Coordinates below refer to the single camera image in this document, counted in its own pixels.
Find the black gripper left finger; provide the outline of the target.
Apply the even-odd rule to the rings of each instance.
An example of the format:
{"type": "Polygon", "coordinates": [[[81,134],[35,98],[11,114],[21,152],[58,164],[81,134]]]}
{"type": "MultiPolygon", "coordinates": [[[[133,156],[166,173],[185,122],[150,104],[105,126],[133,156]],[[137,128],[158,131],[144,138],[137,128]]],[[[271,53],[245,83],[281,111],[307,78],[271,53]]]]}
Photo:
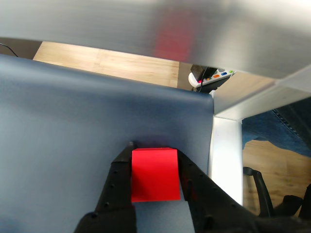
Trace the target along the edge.
{"type": "Polygon", "coordinates": [[[135,207],[131,202],[131,162],[135,144],[130,142],[112,161],[93,212],[79,221],[76,233],[136,233],[135,207]]]}

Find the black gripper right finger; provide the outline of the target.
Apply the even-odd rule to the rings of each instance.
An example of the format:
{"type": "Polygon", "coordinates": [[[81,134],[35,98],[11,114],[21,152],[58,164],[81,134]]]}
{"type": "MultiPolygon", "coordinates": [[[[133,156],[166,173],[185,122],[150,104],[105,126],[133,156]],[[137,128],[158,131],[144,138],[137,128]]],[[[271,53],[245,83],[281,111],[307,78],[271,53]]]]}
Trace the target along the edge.
{"type": "Polygon", "coordinates": [[[177,151],[178,172],[196,233],[259,233],[257,217],[233,200],[188,156],[177,151]]]}

